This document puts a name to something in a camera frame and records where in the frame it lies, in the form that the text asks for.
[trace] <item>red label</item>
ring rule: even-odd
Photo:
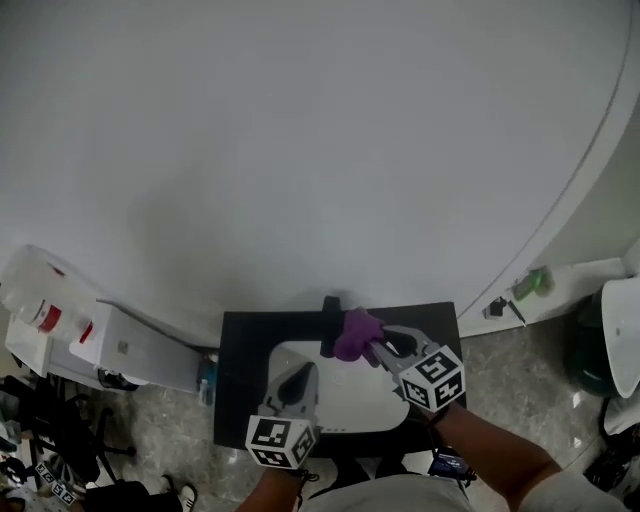
[[[47,316],[38,327],[40,332],[49,333],[53,331],[54,327],[58,324],[58,320],[60,320],[61,314],[62,311],[60,311],[57,307],[50,306]]]
[[[53,269],[53,271],[58,274],[59,276],[64,277],[65,274],[62,270],[60,270],[59,268],[54,267],[51,263],[49,263],[49,266]]]
[[[93,323],[89,324],[89,327],[87,327],[87,330],[84,331],[84,334],[80,337],[80,344],[81,345],[85,341],[87,341],[87,338],[89,337],[89,334],[91,334],[91,331],[93,331]]]

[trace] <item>white shirt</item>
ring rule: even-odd
[[[620,501],[591,485],[582,475],[562,472],[532,489],[519,512],[626,510]],[[474,511],[457,482],[421,475],[396,475],[351,485],[313,498],[301,508],[301,512]]]

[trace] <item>shoe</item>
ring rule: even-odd
[[[169,475],[162,475],[160,477],[160,492],[159,494],[169,494],[175,492],[173,490],[173,480]]]
[[[180,498],[182,512],[191,512],[198,499],[198,493],[193,486],[187,484],[180,491],[178,498]]]
[[[71,489],[71,494],[73,494],[73,497],[78,501],[84,501],[84,499],[87,497],[87,488],[84,485],[73,484]]]

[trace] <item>white container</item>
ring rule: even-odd
[[[604,285],[602,327],[613,382],[629,398],[640,383],[640,277]]]
[[[51,338],[11,315],[5,347],[40,377],[47,376]]]
[[[193,348],[110,304],[96,304],[94,325],[86,343],[69,345],[74,356],[134,384],[198,392],[201,354]]]
[[[20,249],[0,277],[0,301],[28,325],[60,341],[83,341],[93,329],[95,298],[33,246]]]

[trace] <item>white appliance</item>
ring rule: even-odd
[[[322,432],[381,432],[404,421],[409,404],[393,392],[397,385],[389,372],[372,368],[362,357],[348,363],[322,357],[320,345],[320,341],[278,345],[269,359],[269,382],[293,366],[315,363],[321,376],[316,415]]]
[[[5,345],[41,377],[52,373],[104,389],[97,377],[102,368],[133,384],[197,392],[198,352],[108,304],[98,304],[94,334],[82,344],[48,337],[12,315]]]
[[[611,376],[622,398],[640,382],[640,277],[609,281],[602,289],[602,327]]]
[[[71,354],[134,384],[197,393],[200,354],[193,348],[110,304],[96,305],[93,324],[95,333],[71,343]]]

